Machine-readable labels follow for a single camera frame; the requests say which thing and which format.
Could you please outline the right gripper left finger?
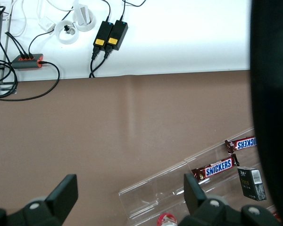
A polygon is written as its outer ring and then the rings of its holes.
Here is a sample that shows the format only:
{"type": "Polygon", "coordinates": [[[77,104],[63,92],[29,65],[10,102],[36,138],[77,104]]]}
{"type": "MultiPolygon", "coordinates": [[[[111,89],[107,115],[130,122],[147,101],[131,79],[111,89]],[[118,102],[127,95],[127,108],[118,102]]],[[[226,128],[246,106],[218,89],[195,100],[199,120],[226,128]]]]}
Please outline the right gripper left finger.
{"type": "Polygon", "coordinates": [[[0,226],[61,226],[78,199],[77,175],[68,174],[44,200],[8,215],[0,208],[0,226]]]}

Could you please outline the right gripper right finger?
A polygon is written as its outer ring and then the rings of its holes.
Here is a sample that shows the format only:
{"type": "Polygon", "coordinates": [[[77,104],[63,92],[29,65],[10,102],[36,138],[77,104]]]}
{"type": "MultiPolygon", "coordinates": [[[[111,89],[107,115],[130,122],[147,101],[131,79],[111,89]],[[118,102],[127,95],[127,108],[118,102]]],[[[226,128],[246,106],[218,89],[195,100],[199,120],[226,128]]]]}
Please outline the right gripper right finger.
{"type": "Polygon", "coordinates": [[[220,200],[219,196],[208,198],[192,174],[185,174],[184,200],[189,215],[180,226],[281,226],[274,215],[257,205],[245,205],[241,211],[234,210],[220,200]]]}

